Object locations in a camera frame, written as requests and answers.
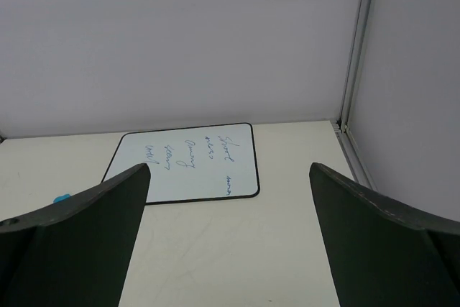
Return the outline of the white whiteboard black rim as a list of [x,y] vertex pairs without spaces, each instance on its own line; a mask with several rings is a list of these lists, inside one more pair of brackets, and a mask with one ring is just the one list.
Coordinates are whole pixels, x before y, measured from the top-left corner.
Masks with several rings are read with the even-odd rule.
[[140,163],[151,175],[148,205],[253,198],[260,192],[249,123],[126,133],[103,179]]

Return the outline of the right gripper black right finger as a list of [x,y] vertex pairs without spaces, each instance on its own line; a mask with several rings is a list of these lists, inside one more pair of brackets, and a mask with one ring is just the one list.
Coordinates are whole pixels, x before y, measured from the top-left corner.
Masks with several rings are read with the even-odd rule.
[[459,223],[320,163],[313,202],[341,306],[458,306]]

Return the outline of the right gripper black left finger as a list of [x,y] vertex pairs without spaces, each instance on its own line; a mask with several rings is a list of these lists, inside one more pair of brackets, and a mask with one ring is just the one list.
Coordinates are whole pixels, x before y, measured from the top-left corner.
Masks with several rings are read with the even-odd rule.
[[1,305],[119,305],[149,184],[142,163],[1,221]]

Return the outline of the blue whiteboard eraser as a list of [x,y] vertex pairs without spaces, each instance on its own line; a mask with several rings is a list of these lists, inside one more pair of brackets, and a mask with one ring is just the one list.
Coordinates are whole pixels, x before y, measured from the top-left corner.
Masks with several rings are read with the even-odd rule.
[[68,194],[68,193],[67,193],[67,194],[64,194],[64,195],[62,195],[62,196],[58,196],[58,197],[56,197],[56,198],[53,200],[53,203],[58,203],[58,202],[60,202],[60,201],[64,201],[65,199],[70,198],[70,197],[71,197],[71,195]]

